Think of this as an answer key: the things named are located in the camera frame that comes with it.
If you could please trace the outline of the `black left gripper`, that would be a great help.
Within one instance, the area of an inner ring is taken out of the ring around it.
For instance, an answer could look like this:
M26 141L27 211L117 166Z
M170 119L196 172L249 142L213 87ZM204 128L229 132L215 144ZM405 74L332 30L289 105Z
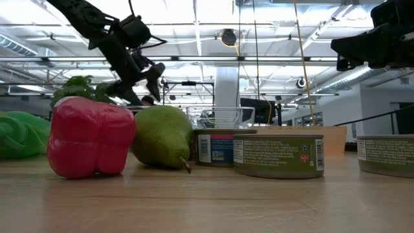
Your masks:
M148 91L160 101L158 79L166 67L163 63L153 65L150 59L142 55L140 49L150 38L150 31L132 34L124 31L100 31L96 34L96 47L121 79L109 84L106 89L108 96L127 100L131 105L142 105L132 86L146 77Z

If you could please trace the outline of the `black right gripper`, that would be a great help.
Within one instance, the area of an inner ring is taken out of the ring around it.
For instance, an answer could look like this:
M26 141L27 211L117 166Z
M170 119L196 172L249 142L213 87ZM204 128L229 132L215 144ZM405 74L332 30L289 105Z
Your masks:
M338 55L336 69L354 69L371 56L368 64L372 69L387 66L414 69L414 19L401 23L395 18L373 18L373 23L375 27L370 30L331 41L331 49Z

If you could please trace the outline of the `green pear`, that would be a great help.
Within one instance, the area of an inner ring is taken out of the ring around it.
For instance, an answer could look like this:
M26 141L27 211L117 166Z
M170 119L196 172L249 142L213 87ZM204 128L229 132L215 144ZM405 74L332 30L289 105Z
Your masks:
M192 125L179 108L154 105L135 114L136 133L130 150L139 162L191 173Z

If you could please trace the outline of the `red bell pepper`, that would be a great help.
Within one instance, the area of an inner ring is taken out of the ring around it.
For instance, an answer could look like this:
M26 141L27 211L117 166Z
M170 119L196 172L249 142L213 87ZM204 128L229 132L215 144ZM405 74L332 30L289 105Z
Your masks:
M130 110L80 96L65 97L53 107L48 162L66 179L118 175L135 133Z

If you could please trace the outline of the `clear plastic bin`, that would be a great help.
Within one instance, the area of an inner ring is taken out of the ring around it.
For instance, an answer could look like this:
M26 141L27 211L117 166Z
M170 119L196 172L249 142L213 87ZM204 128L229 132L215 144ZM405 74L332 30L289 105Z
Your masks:
M193 129L247 129L254 124L254 107L192 106L186 114Z

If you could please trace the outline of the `orange translucent tray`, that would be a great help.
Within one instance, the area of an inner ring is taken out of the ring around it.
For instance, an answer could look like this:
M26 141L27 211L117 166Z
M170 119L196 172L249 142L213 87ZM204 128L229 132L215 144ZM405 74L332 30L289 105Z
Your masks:
M323 135L325 156L344 156L347 128L345 126L254 126L262 134L317 134Z

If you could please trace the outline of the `tin can blue pink label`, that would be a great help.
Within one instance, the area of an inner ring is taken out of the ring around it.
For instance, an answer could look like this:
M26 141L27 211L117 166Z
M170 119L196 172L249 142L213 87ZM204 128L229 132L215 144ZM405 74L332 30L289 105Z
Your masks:
M200 166L231 168L234 165L234 136L256 133L254 129L195 129L192 157Z

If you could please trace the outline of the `tin can green label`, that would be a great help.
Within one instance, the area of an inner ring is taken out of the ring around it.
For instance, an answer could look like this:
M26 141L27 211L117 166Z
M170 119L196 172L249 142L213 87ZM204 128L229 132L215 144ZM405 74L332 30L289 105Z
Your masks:
M236 135L234 169L242 175L271 179L323 177L323 135Z
M363 172L414 178L414 135L358 136L357 154Z

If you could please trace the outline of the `potted green plant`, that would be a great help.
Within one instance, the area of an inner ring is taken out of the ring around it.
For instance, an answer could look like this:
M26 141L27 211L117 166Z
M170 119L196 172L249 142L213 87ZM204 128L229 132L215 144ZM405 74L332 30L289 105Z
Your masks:
M61 89L57 90L53 94L53 99L50 104L53 108L59 100L68 96L80 96L95 102L105 102L113 104L107 94L107 88L110 83L99 83L94 87L92 84L92 76L73 76L67 80Z

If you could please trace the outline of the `white building column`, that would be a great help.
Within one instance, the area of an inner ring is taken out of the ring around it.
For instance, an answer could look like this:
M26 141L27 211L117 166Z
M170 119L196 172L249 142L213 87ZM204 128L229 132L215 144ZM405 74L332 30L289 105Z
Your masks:
M215 79L216 128L235 129L239 123L237 67L218 67Z

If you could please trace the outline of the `black monitor screen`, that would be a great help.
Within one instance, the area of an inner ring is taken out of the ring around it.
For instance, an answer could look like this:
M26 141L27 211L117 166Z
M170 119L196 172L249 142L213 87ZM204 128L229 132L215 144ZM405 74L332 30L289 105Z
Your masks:
M275 101L255 100L250 98L240 99L241 107L243 108L243 120L248 120L251 117L254 108L254 122L256 124L272 124L273 118L276 116Z

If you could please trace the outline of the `green plastic bottle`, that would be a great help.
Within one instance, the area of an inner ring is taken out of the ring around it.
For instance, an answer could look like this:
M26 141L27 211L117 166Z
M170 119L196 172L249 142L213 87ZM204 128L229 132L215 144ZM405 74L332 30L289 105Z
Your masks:
M0 159L46 154L50 122L22 111L0 113Z

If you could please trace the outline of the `silver ventilation duct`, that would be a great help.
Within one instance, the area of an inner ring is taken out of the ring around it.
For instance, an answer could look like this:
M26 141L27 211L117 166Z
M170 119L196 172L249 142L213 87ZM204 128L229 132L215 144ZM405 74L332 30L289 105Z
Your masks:
M368 67L368 65L363 65L361 67L356 67L355 69L340 73L338 76L335 76L334 78L319 86L315 92L324 93L331 89L343 89L385 72L387 72L387 68L371 69Z

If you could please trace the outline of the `black metal stand frame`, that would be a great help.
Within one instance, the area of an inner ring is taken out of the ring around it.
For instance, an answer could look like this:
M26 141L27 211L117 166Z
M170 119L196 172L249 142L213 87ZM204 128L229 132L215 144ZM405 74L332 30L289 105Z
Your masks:
M193 94L193 93L184 93L184 94L172 93L171 91L177 85L181 85L181 86L185 86L185 87L194 87L195 88L195 94ZM215 105L215 89L214 89L215 84L214 83L208 83L208 82L195 82L195 81L182 81L182 82L167 82L167 81L164 81L164 83L162 84L161 103L163 105L166 104L166 97L167 96L192 96L192 95L197 95L198 97L201 97L201 93L196 88L198 85L201 85L207 91L208 95L210 95L212 97L212 105Z

